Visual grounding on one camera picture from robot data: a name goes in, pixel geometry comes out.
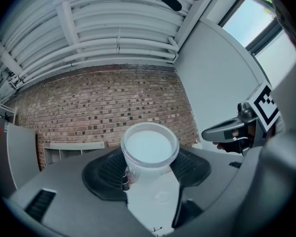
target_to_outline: white plastic cup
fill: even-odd
[[[179,153],[175,134],[163,125],[139,123],[124,133],[121,148],[136,183],[151,183],[166,172]]]

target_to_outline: sky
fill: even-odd
[[[246,47],[271,21],[261,5],[245,0],[223,28]]]

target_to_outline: ceiling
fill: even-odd
[[[0,99],[104,64],[173,66],[210,0],[17,0],[0,25]]]

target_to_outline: window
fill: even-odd
[[[275,88],[296,62],[296,50],[289,37],[282,30],[261,52],[256,59],[263,68],[271,85]]]
[[[272,12],[257,2],[245,0],[223,29],[246,47],[272,22],[274,17]]]

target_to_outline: brick wall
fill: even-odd
[[[140,122],[170,128],[180,143],[192,145],[197,128],[184,88],[173,69],[101,66],[68,72],[20,92],[17,125],[37,131],[37,157],[44,168],[44,142],[107,141]]]

